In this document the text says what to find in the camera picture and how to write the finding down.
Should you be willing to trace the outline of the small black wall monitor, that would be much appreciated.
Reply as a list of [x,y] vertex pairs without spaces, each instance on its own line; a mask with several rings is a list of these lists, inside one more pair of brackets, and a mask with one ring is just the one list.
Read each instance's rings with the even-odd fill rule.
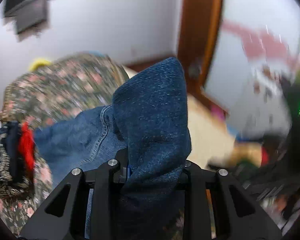
[[36,0],[23,6],[15,13],[17,34],[47,20],[47,0]]

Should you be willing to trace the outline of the navy polka dot garment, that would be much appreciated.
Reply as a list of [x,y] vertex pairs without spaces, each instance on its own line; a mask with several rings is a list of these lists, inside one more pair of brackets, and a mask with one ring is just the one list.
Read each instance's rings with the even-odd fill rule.
[[18,153],[20,136],[17,121],[7,122],[0,128],[0,198],[16,197],[28,187],[23,161]]

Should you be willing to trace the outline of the yellow curved tube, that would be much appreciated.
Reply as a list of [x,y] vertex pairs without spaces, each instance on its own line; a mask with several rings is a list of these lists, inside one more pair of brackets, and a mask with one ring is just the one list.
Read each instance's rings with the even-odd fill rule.
[[37,58],[35,59],[29,66],[29,72],[35,71],[40,67],[49,66],[51,61],[46,60],[44,58]]

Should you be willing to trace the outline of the blue denim jacket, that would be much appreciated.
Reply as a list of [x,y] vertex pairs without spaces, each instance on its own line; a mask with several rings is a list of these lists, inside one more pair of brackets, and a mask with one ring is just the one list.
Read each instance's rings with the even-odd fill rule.
[[175,186],[191,152],[183,68],[170,57],[120,86],[111,104],[37,129],[34,142],[58,184],[73,168],[98,168],[122,149],[130,176],[115,206],[117,239],[159,239],[184,195]]

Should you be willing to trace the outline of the white sliding wardrobe door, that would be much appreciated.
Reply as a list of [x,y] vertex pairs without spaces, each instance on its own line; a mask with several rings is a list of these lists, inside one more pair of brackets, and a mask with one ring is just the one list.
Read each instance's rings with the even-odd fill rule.
[[300,5],[296,0],[223,0],[205,93],[230,110],[254,68],[300,68]]

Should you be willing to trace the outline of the red garment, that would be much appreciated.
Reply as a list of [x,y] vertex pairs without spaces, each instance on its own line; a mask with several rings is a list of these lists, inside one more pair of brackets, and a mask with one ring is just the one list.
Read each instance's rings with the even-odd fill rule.
[[27,122],[21,125],[21,135],[18,141],[18,152],[24,160],[27,175],[32,178],[34,173],[35,157],[34,157],[35,143],[33,139],[33,131],[29,128]]

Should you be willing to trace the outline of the floral green quilt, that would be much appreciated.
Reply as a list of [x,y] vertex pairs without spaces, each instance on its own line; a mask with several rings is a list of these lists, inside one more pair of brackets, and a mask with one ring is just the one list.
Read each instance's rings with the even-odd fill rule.
[[[110,104],[112,94],[128,79],[124,67],[108,56],[71,55],[28,72],[6,87],[0,127],[18,121],[37,129],[75,118],[81,111]],[[38,151],[34,159],[34,181],[28,192],[0,199],[0,218],[15,236],[51,193],[55,181]]]

